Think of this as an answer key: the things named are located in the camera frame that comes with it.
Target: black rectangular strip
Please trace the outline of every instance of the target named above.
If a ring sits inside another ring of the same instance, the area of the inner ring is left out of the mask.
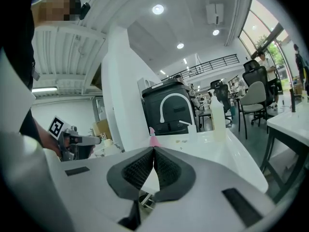
[[[235,188],[226,189],[222,193],[247,227],[263,218]]]
[[[71,175],[75,175],[75,174],[81,174],[83,172],[87,172],[90,171],[90,169],[88,169],[87,167],[81,167],[81,168],[73,168],[73,169],[69,169],[66,170],[66,174],[67,176],[71,176]]]

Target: black office chair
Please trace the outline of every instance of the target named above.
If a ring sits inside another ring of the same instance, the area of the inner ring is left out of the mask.
[[[224,109],[224,115],[227,113],[227,111],[231,108],[230,99],[228,98],[228,86],[227,84],[223,84],[220,86],[217,86],[214,89],[214,94],[217,97],[218,101],[223,103],[223,109]],[[225,115],[225,119],[229,120],[232,123],[232,120],[228,117],[232,117],[231,115]]]
[[[246,84],[249,87],[251,84],[255,82],[258,82],[258,81],[262,82],[265,88],[266,102],[261,103],[261,105],[265,106],[266,104],[266,106],[269,106],[273,103],[274,97],[272,95],[272,92],[270,91],[272,87],[268,86],[267,71],[264,66],[255,67],[252,70],[245,72],[244,74],[242,74],[242,78],[245,80]],[[260,124],[261,118],[264,118],[265,120],[267,120],[268,118],[267,107],[265,107],[264,111],[265,113],[263,114],[254,115],[254,119],[251,120],[252,125],[253,125],[253,122],[257,119],[259,120],[259,124]]]
[[[260,66],[260,64],[255,59],[252,59],[252,60],[243,64],[243,67],[245,67],[246,72],[251,71],[254,68],[259,67],[259,66]]]
[[[217,87],[218,85],[223,85],[221,80],[215,80],[215,81],[211,82],[211,88],[210,89],[215,89],[215,87]]]

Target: round ceiling light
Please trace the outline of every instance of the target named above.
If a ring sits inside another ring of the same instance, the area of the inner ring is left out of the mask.
[[[183,47],[184,47],[184,44],[183,44],[183,43],[180,43],[180,44],[178,44],[178,46],[177,46],[178,49],[182,49]]]
[[[153,7],[153,13],[156,15],[162,14],[164,11],[164,7],[161,4],[157,4],[155,7]]]
[[[213,32],[212,32],[212,34],[214,35],[214,36],[216,36],[216,35],[218,35],[219,34],[219,30],[218,29],[216,29],[216,30],[214,30]]]

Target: black railing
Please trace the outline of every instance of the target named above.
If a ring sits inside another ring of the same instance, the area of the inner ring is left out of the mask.
[[[236,63],[239,63],[237,54],[232,54],[232,55],[225,56],[223,58],[217,58],[212,61],[193,66],[187,70],[178,72],[172,76],[170,75],[169,78],[173,78],[176,75],[180,75],[182,79],[184,80],[192,76],[200,75],[205,72],[216,70],[221,67],[228,66],[231,64],[236,64]]]

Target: green foliage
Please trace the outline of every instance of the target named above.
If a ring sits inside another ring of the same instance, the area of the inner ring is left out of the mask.
[[[260,36],[259,39],[257,40],[257,42],[255,43],[256,48],[258,48],[265,41],[266,38],[267,38],[266,35]],[[282,54],[281,54],[280,50],[278,49],[278,47],[275,45],[274,42],[272,42],[267,47],[267,50],[269,51],[272,58],[274,59],[277,67],[284,65],[284,60],[283,60]]]

